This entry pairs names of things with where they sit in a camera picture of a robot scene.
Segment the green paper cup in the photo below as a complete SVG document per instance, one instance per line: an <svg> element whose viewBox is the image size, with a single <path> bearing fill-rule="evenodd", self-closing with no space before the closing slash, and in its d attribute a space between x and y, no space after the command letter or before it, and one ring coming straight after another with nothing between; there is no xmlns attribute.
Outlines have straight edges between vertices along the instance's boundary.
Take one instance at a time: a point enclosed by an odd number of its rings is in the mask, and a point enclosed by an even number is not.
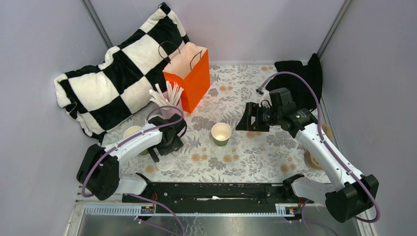
<svg viewBox="0 0 417 236"><path fill-rule="evenodd" d="M216 123L211 128L211 136L213 137L214 143L219 147L223 147L228 143L231 134L232 129L230 125L223 122Z"/></svg>

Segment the white plastic cup lid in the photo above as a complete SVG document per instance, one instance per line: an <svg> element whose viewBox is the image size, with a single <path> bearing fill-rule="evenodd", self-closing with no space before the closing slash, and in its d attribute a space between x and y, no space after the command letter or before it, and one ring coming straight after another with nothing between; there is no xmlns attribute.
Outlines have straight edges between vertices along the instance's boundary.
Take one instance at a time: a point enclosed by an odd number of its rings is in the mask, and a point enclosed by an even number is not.
<svg viewBox="0 0 417 236"><path fill-rule="evenodd" d="M167 171L174 166L175 158L172 154L159 157L159 162L155 166L161 171Z"/></svg>

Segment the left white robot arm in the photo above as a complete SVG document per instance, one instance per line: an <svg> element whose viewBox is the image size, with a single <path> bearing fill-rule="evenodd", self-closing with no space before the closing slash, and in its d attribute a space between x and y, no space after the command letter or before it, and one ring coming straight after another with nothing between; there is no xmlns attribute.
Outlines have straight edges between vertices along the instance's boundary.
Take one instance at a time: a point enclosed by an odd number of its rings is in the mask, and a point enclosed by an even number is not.
<svg viewBox="0 0 417 236"><path fill-rule="evenodd" d="M186 128L186 121L178 114L169 119L152 117L140 130L120 141L104 147L90 146L76 179L100 201L114 194L134 194L140 202L147 202L153 191L147 180L139 174L123 174L121 166L145 150L155 163L160 156L178 151L183 146L180 132Z"/></svg>

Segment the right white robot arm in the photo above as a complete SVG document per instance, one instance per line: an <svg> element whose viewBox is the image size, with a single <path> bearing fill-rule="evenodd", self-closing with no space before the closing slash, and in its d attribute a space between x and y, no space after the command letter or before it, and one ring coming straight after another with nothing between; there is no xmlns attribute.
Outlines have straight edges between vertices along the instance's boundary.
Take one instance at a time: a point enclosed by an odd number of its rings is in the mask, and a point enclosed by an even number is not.
<svg viewBox="0 0 417 236"><path fill-rule="evenodd" d="M236 130L268 132L271 126L280 126L311 153L331 182L326 185L294 175L283 181L284 200L312 200L324 205L340 223L373 207L378 180L373 175L363 175L337 150L321 130L318 119L308 109L297 108L288 89L275 89L269 96L269 100L260 103L246 103Z"/></svg>

